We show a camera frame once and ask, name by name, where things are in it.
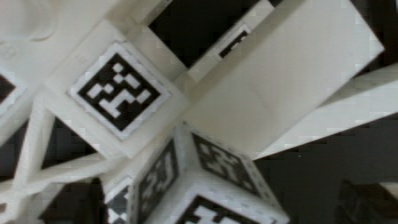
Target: dark gap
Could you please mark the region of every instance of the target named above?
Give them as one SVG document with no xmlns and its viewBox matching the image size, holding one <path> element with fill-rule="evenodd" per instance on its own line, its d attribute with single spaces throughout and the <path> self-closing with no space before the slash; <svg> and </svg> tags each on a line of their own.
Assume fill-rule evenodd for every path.
<svg viewBox="0 0 398 224">
<path fill-rule="evenodd" d="M 0 214 L 5 212 L 6 204 L 0 204 Z"/>
<path fill-rule="evenodd" d="M 257 0 L 174 0 L 149 28 L 190 67 Z"/>
<path fill-rule="evenodd" d="M 5 77 L 0 74 L 0 103 L 3 102 L 12 90 L 14 90 L 14 85 L 5 79 Z"/>
<path fill-rule="evenodd" d="M 94 153 L 95 150 L 92 146 L 72 132 L 58 118 L 54 118 L 40 168 L 44 169 Z"/>
<path fill-rule="evenodd" d="M 104 224 L 108 220 L 101 181 L 63 186 L 38 219 L 46 224 Z"/>
</svg>

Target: white panel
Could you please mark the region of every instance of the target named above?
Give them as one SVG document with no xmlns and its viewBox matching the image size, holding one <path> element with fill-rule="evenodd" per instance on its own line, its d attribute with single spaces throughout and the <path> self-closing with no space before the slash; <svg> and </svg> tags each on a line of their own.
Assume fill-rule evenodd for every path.
<svg viewBox="0 0 398 224">
<path fill-rule="evenodd" d="M 285 0 L 191 91 L 186 121 L 253 158 L 380 51 L 348 0 Z"/>
</svg>

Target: black square pattern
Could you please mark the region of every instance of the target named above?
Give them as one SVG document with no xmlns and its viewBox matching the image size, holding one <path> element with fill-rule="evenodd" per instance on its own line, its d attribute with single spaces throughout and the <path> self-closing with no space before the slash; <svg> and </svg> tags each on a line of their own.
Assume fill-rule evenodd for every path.
<svg viewBox="0 0 398 224">
<path fill-rule="evenodd" d="M 179 217 L 177 224 L 259 224 L 204 197 L 197 196 Z"/>
<path fill-rule="evenodd" d="M 14 90 L 14 88 L 15 88 L 15 86 L 8 82 L 8 80 L 3 77 L 3 75 L 0 74 L 0 103 L 3 102 L 10 92 Z"/>
<path fill-rule="evenodd" d="M 191 134 L 191 137 L 202 168 L 259 196 L 239 157 L 195 134 Z"/>
<path fill-rule="evenodd" d="M 108 207 L 108 224 L 126 224 L 127 223 L 127 186 L 122 188 L 115 197 L 106 203 Z"/>
<path fill-rule="evenodd" d="M 165 192 L 177 179 L 177 157 L 174 141 L 170 140 L 156 162 L 138 184 L 138 222 L 143 224 L 161 201 Z"/>
<path fill-rule="evenodd" d="M 78 95 L 122 131 L 159 97 L 159 92 L 117 53 Z"/>
</svg>

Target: square tag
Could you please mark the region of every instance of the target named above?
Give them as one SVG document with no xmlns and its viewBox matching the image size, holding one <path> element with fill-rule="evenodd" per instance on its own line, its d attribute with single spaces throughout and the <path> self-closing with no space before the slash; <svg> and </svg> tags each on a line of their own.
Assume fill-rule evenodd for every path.
<svg viewBox="0 0 398 224">
<path fill-rule="evenodd" d="M 259 196 L 241 158 L 191 133 L 202 169 Z"/>
<path fill-rule="evenodd" d="M 0 104 L 1 104 L 14 88 L 15 88 L 14 84 L 8 82 L 6 78 L 0 74 Z"/>
<path fill-rule="evenodd" d="M 69 95 L 113 135 L 126 139 L 170 93 L 118 43 L 72 84 Z"/>
<path fill-rule="evenodd" d="M 202 196 L 197 196 L 175 224 L 205 223 L 205 224 L 259 224 Z"/>
</svg>

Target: angled white panel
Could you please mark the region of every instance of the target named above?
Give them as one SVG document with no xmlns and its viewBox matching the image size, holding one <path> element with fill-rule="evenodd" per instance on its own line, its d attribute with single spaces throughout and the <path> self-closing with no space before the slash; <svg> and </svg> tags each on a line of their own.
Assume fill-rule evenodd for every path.
<svg viewBox="0 0 398 224">
<path fill-rule="evenodd" d="M 381 51 L 348 0 L 285 0 L 193 91 L 193 126 L 253 158 Z"/>
<path fill-rule="evenodd" d="M 398 112 L 398 64 L 358 76 L 314 109 L 257 158 Z"/>
<path fill-rule="evenodd" d="M 28 204 L 28 208 L 15 219 L 17 224 L 31 223 L 40 224 L 42 220 L 38 220 L 40 213 L 46 210 L 46 207 L 53 201 L 53 198 L 62 190 L 63 184 L 49 184 L 42 189 L 42 192 L 37 193 L 31 197 L 31 201 Z"/>
<path fill-rule="evenodd" d="M 230 29 L 225 31 L 220 39 L 214 41 L 213 46 L 202 54 L 195 65 L 186 68 L 152 30 L 147 28 L 147 25 L 156 19 L 156 16 L 165 10 L 168 4 L 172 4 L 172 0 L 138 0 L 134 2 L 129 17 L 138 28 L 131 29 L 127 36 L 138 50 L 147 56 L 168 79 L 174 80 L 179 76 L 188 75 L 197 82 L 221 60 L 216 51 L 220 50 L 221 45 L 227 44 L 234 32 L 239 30 L 241 25 L 245 25 L 248 29 L 255 28 L 257 24 L 273 11 L 273 6 L 268 0 L 259 0 L 246 14 L 236 21 Z"/>
</svg>

